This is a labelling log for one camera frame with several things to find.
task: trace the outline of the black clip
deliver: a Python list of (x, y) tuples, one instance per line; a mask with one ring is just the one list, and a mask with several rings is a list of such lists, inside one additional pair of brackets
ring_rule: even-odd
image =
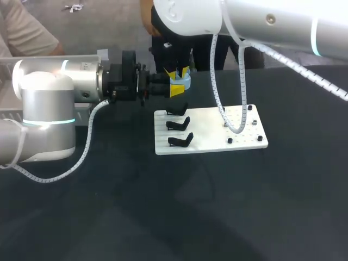
[(180, 124), (180, 123), (176, 123), (176, 122), (173, 122), (173, 121), (167, 121), (167, 128), (168, 130), (174, 130), (174, 131), (185, 131), (187, 129), (187, 126), (189, 125), (190, 123), (190, 117), (187, 117), (186, 120), (184, 121), (183, 124)]
[(189, 107), (189, 104), (185, 103), (184, 107), (180, 110), (176, 110), (176, 109), (171, 108), (171, 107), (167, 107), (165, 110), (167, 112), (167, 115), (184, 116), (188, 107)]
[(169, 146), (172, 147), (172, 146), (176, 146), (176, 147), (184, 147), (184, 148), (187, 148), (192, 139), (194, 138), (194, 134), (193, 132), (191, 132), (186, 140), (181, 140), (181, 139), (177, 139), (177, 138), (168, 138), (168, 143), (169, 143)]

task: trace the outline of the light blue object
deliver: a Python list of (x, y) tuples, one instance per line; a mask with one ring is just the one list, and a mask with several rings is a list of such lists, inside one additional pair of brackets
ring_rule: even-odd
[(314, 18), (312, 20), (312, 29), (310, 31), (310, 43), (312, 44), (313, 53), (317, 56), (321, 56), (318, 51), (318, 46), (316, 44), (316, 32), (318, 30), (318, 19)]
[(67, 121), (27, 121), (23, 120), (23, 123), (31, 124), (31, 125), (58, 125), (58, 124), (67, 124), (75, 122), (75, 119), (67, 120)]
[(191, 72), (190, 69), (187, 70), (187, 73), (181, 78), (179, 76), (179, 72), (176, 72), (176, 79), (170, 79), (170, 84), (175, 84), (175, 85), (184, 85), (185, 90), (188, 90), (191, 87)]

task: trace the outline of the gray floor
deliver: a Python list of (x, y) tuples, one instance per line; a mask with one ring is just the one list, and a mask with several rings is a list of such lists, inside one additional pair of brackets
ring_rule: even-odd
[[(62, 11), (65, 5), (84, 4), (75, 13)], [(148, 48), (150, 36), (141, 24), (139, 0), (28, 0), (24, 4), (64, 45), (67, 54), (95, 54), (97, 49), (112, 49), (120, 58), (121, 50), (134, 49), (138, 61), (154, 70)], [(279, 51), (302, 65), (343, 64), (342, 61), (316, 57), (290, 50)], [(265, 58), (266, 67), (280, 67), (272, 58)], [(233, 54), (228, 54), (225, 70), (237, 69)]]

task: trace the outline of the white mounting plate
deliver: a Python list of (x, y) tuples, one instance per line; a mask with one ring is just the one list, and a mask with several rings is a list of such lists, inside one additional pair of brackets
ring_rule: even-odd
[[(225, 107), (225, 112), (233, 126), (239, 127), (241, 106)], [(191, 121), (184, 132), (167, 130), (167, 121), (183, 123), (188, 116)], [(256, 125), (252, 124), (253, 120), (257, 120)], [(246, 126), (242, 133), (234, 134), (223, 124), (223, 119), (217, 107), (188, 109), (184, 116), (167, 115), (165, 110), (155, 111), (154, 139), (156, 154), (171, 155), (267, 148), (268, 140), (255, 105), (252, 106), (252, 110), (247, 111)], [(189, 147), (169, 146), (169, 137), (185, 140), (191, 132), (193, 132), (194, 138)], [(263, 137), (262, 141), (258, 141), (259, 136)], [(232, 144), (227, 142), (228, 138), (233, 139)]]

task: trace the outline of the black table surface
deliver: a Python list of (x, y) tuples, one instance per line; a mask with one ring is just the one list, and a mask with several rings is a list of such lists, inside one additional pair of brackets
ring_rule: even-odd
[[(348, 67), (312, 67), (348, 89)], [(224, 105), (238, 72), (217, 74)], [(348, 260), (348, 104), (288, 68), (247, 72), (269, 147), (157, 156), (153, 112), (214, 107), (208, 73), (184, 96), (96, 116), (83, 165), (53, 184), (0, 173), (0, 260)], [(77, 161), (22, 164), (40, 177)]]

